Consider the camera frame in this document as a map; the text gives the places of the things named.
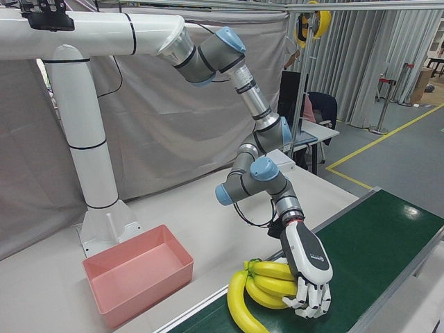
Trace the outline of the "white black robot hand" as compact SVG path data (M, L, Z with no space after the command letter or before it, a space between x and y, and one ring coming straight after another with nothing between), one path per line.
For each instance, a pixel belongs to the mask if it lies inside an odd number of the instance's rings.
M282 249L297 284L295 296L283 301L295 315L318 318L325 315L332 301L329 283L333 277L330 260L320 239L303 221L291 221L280 235Z

